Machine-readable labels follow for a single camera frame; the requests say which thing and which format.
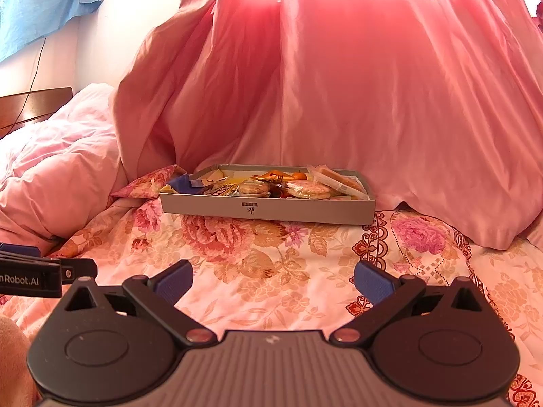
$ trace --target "white wall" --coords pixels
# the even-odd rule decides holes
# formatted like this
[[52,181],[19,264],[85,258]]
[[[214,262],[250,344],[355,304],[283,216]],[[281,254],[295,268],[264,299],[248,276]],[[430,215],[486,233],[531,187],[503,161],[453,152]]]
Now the white wall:
[[116,86],[147,33],[170,18],[180,0],[104,0],[79,24],[75,91],[92,82]]
[[[74,87],[79,17],[47,37],[32,90]],[[0,63],[0,96],[27,92],[36,72],[39,39]]]

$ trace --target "floral bedsheet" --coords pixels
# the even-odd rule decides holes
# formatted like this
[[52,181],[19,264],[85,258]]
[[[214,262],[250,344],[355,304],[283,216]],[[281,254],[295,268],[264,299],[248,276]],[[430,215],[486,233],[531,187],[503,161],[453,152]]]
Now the floral bedsheet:
[[[516,239],[507,251],[474,245],[456,229],[410,209],[376,213],[372,225],[298,224],[162,213],[166,167],[112,195],[112,205],[53,256],[93,258],[99,284],[153,276],[180,259],[194,285],[176,307],[220,337],[226,329],[322,329],[325,335],[371,307],[352,284],[368,260],[428,284],[469,276],[521,353],[509,390],[518,407],[543,396],[543,253]],[[0,313],[31,338],[55,300],[0,297]]]

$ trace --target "food wrapper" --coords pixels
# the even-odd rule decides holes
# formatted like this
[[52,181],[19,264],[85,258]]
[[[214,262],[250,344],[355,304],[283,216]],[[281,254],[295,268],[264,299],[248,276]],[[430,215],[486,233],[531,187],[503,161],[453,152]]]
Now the food wrapper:
[[299,199],[328,199],[332,188],[314,180],[293,180],[287,183],[288,192]]
[[252,179],[260,180],[261,182],[271,182],[274,184],[283,184],[294,180],[306,180],[307,175],[305,173],[292,173],[291,175],[283,173],[282,171],[272,170],[261,176],[253,176]]
[[248,179],[240,183],[237,195],[239,197],[269,197],[270,185],[259,180]]
[[313,180],[333,188],[341,195],[353,196],[359,200],[370,200],[364,187],[354,179],[342,176],[327,166],[307,167],[307,169]]
[[168,185],[168,184],[164,185],[164,186],[160,189],[159,192],[160,192],[160,193],[169,193],[169,194],[179,194],[177,191],[175,191],[175,190],[172,188],[171,185]]
[[270,197],[276,199],[292,198],[286,185],[273,183],[270,183]]
[[191,186],[195,188],[203,188],[213,185],[214,183],[223,182],[226,179],[228,179],[228,177],[225,177],[222,171],[215,170],[208,173],[201,179],[191,180]]
[[202,191],[205,196],[235,196],[237,188],[246,179],[235,179],[227,177],[218,182],[212,183]]

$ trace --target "printed logo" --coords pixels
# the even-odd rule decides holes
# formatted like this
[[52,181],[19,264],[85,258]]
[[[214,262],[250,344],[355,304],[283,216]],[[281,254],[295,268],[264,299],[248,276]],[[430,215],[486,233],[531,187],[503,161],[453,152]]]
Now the printed logo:
[[278,341],[281,341],[281,339],[277,335],[270,335],[266,337],[266,341],[270,344],[275,344]]
[[0,274],[0,283],[20,284],[23,286],[39,286],[40,280],[35,277],[17,277],[10,274]]

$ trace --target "circular mount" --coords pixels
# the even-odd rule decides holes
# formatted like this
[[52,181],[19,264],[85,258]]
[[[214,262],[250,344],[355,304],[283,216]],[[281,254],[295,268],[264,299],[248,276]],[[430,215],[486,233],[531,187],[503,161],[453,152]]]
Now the circular mount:
[[67,404],[133,399],[164,378],[176,357],[170,335],[143,319],[104,308],[52,315],[60,319],[40,330],[28,368],[43,393]]
[[374,362],[394,386],[426,401],[494,397],[507,390],[519,356],[507,333],[487,320],[463,310],[402,319],[377,335]]

